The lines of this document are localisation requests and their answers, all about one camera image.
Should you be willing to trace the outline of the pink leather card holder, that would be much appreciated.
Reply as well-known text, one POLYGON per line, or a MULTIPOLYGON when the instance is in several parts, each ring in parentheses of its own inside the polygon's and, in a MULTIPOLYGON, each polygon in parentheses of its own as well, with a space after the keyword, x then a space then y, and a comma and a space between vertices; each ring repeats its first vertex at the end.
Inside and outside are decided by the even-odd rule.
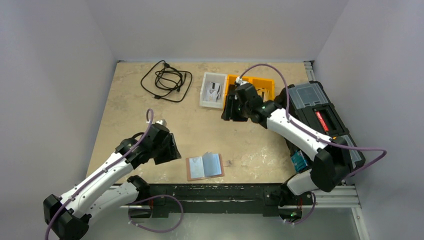
POLYGON ((190 176, 189 159, 195 158, 195 157, 189 157, 185 159, 186 175, 187 175, 187 180, 189 182, 211 179, 211 178, 219 178, 219 177, 225 176, 222 155, 220 153, 206 152, 205 154, 199 156, 199 157, 202 157, 202 160, 203 160, 204 177, 192 179, 190 176))

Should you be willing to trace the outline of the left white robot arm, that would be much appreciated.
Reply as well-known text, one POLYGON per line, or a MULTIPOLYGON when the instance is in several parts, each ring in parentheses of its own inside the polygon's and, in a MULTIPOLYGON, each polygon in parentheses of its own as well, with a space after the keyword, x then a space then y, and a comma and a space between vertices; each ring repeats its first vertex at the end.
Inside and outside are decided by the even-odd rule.
POLYGON ((80 240, 90 225, 107 211, 127 204, 151 204, 155 199, 151 186, 138 175, 129 177, 115 189, 110 187, 150 159, 158 165, 180 158, 174 135, 164 120, 122 140, 89 177, 62 195, 51 194, 43 201, 48 225, 45 239, 53 231, 61 240, 80 240))

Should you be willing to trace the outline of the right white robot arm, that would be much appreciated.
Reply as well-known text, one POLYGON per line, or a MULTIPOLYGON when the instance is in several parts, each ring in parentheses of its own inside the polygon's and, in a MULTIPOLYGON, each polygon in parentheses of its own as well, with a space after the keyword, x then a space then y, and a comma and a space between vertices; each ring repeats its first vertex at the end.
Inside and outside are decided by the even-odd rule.
POLYGON ((280 191, 282 200, 288 204, 312 190, 331 192, 353 171, 349 146, 344 138, 332 138, 315 131, 275 101, 263 101, 251 83, 242 81, 235 85, 227 95, 221 118, 234 122, 251 120, 284 137, 309 157, 310 169, 295 174, 280 191))

